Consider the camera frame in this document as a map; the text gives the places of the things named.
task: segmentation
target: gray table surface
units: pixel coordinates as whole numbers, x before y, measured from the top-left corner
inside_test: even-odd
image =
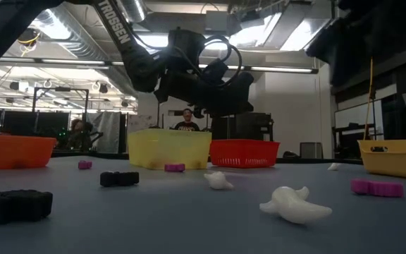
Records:
[[[81,159],[93,161],[87,171]],[[48,219],[0,226],[0,253],[406,253],[406,179],[368,174],[362,166],[277,164],[272,169],[223,169],[233,191],[209,189],[203,174],[150,171],[124,160],[51,159],[45,169],[0,171],[0,190],[54,194]],[[140,184],[100,188],[103,171],[140,172]],[[356,196],[350,179],[397,181],[405,198]],[[309,188],[308,201],[333,214],[308,225],[259,210],[279,186]]]

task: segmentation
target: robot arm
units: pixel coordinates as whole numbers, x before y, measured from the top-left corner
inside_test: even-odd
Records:
[[[116,0],[66,0],[72,4],[89,4],[95,7],[104,27],[121,53],[126,73],[133,87],[140,92],[153,92],[158,79],[159,89],[154,91],[159,102],[168,96],[195,105],[196,111],[206,109],[212,116],[225,116],[252,111],[247,101],[253,77],[241,73],[242,57],[229,45],[225,37],[203,35],[187,30],[172,30],[168,46],[153,57],[136,42],[139,39],[120,12]],[[26,30],[43,10],[62,4],[64,0],[1,0],[0,1],[0,57]],[[198,68],[198,58],[203,49],[212,43],[225,43],[228,55],[217,59],[204,70]],[[227,82],[222,77],[228,70],[224,61],[234,49],[240,65]]]

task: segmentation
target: ceiling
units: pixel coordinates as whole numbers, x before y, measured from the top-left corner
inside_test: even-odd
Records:
[[[303,5],[292,1],[290,4],[289,1],[280,1],[275,4],[276,1],[278,0],[215,0],[212,1],[214,7],[212,4],[206,4],[205,0],[149,0],[145,1],[145,5],[152,12],[144,21],[134,24],[133,27],[147,44],[161,46],[165,43],[164,46],[166,46],[166,33],[178,26],[204,35],[212,34],[212,31],[206,30],[207,22],[209,22],[207,16],[213,15],[214,11],[217,11],[216,7],[220,10],[216,15],[224,11],[232,13],[227,25],[230,29],[240,25],[239,13],[260,7],[262,10],[258,13],[260,13],[260,19],[264,21],[264,25],[245,28],[232,36],[230,36],[230,29],[222,32],[230,38],[231,43],[237,44],[242,53],[243,64],[246,66],[314,68],[314,60],[307,57],[301,49],[329,21],[330,1],[310,1],[309,4]],[[26,47],[15,42],[5,56],[121,60],[120,53],[91,6],[64,3],[52,9],[49,14],[54,14],[60,21],[63,21],[65,31],[77,31],[76,34],[71,33],[71,36],[74,36],[73,41],[82,42],[77,45],[85,50],[77,52],[76,47],[73,48],[73,44],[64,43],[64,40],[55,40],[58,38],[53,37],[57,33],[53,35],[51,31],[48,33],[45,30],[42,32],[46,36],[41,36],[35,48],[26,50]],[[230,19],[235,20],[237,24],[230,24]],[[58,32],[60,29],[62,28],[55,27],[53,31]],[[208,64],[224,54],[223,45],[215,44],[211,49],[203,51],[200,63]],[[237,56],[232,54],[227,64],[237,65]],[[258,79],[261,74],[256,72],[254,76]],[[14,81],[27,83],[31,88],[11,90],[9,85]],[[122,99],[127,99],[129,106],[123,109],[132,112],[137,110],[136,91],[131,88],[129,77],[121,67],[100,70],[86,66],[79,66],[79,68],[57,65],[28,66],[24,63],[17,63],[16,66],[0,63],[0,106],[12,107],[14,103],[10,100],[6,102],[6,98],[13,97],[16,99],[15,107],[31,107],[33,87],[49,87],[49,83],[52,87],[89,89],[90,99],[94,100],[90,104],[91,109],[119,110]],[[108,84],[109,90],[106,94],[98,91],[98,84],[102,83]],[[82,100],[78,100],[82,95],[78,95],[76,92],[63,94],[51,90],[50,95],[56,96],[56,99],[68,98],[72,104],[68,104],[65,108],[72,107],[78,110],[84,105]],[[37,106],[40,108],[59,107],[57,103],[52,102],[53,99],[46,96],[39,100]]]

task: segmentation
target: yellow basket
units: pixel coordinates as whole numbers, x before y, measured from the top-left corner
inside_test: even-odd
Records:
[[[130,163],[164,170],[165,164],[206,169],[211,133],[146,129],[128,135]]]
[[[406,177],[406,140],[358,140],[369,173]]]

